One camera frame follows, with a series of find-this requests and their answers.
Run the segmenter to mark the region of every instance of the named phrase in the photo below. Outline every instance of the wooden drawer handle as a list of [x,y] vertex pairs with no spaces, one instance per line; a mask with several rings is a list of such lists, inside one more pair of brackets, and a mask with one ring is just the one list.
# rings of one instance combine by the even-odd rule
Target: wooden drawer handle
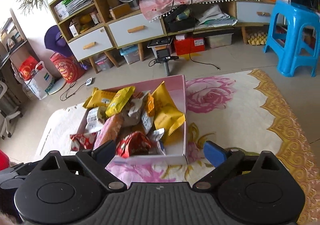
[[142,25],[142,26],[139,26],[139,27],[135,27],[135,28],[128,29],[128,33],[138,32],[138,31],[140,31],[140,30],[143,30],[144,27],[145,27],[145,26]]
[[95,42],[91,42],[91,43],[89,43],[89,44],[85,45],[85,46],[83,47],[83,49],[84,49],[84,50],[85,50],[85,49],[89,49],[89,48],[94,47],[95,45],[96,45],[96,43],[95,43]]
[[268,12],[257,12],[257,14],[258,14],[259,16],[265,16],[265,17],[270,17],[270,16],[271,16],[271,14],[268,13]]

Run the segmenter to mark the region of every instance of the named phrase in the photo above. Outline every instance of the white chair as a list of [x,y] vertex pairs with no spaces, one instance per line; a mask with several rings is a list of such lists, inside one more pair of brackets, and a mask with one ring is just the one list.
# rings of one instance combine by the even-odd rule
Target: white chair
[[[4,82],[0,81],[0,89],[2,90],[0,92],[0,99],[1,99],[4,96],[4,94],[7,92],[8,87]],[[0,132],[0,136],[2,139],[5,139],[4,132],[6,131],[8,134],[8,137],[10,138],[12,136],[12,134],[10,133],[10,129],[11,129],[10,121],[12,119],[14,119],[15,117],[18,117],[18,116],[22,117],[23,115],[20,111],[16,111],[15,113],[12,113],[10,115],[6,115],[4,113],[4,111],[2,111],[1,109],[0,109],[0,113],[4,117],[4,122],[3,122],[3,126],[2,126],[2,129]]]

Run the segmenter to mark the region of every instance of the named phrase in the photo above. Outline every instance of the red box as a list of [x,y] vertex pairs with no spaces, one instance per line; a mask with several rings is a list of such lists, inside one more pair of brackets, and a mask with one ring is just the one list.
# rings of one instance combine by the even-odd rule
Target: red box
[[175,39],[173,43],[177,56],[205,51],[203,38],[188,37],[183,40]]

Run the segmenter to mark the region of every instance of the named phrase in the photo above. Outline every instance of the metal screw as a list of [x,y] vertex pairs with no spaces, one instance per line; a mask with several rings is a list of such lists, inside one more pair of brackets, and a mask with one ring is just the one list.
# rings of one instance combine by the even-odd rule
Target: metal screw
[[199,182],[196,184],[196,188],[200,190],[206,190],[211,187],[211,184],[208,182]]
[[124,183],[122,182],[111,182],[108,184],[108,187],[112,190],[119,190],[124,187]]

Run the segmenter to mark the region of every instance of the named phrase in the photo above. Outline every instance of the white drawer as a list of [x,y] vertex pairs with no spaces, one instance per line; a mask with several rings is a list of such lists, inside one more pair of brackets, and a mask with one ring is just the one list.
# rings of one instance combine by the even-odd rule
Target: white drawer
[[[128,33],[129,29],[139,26],[144,26],[144,28],[134,33]],[[130,43],[138,43],[140,40],[164,34],[159,19],[149,22],[143,14],[134,15],[111,23],[109,24],[109,28],[118,47]]]
[[[270,23],[270,16],[260,16],[257,12],[266,12],[272,14],[274,4],[255,3],[255,2],[237,2],[238,22],[261,22]],[[277,23],[283,24],[284,17],[278,16]]]
[[78,61],[113,47],[104,27],[98,28],[69,43]]

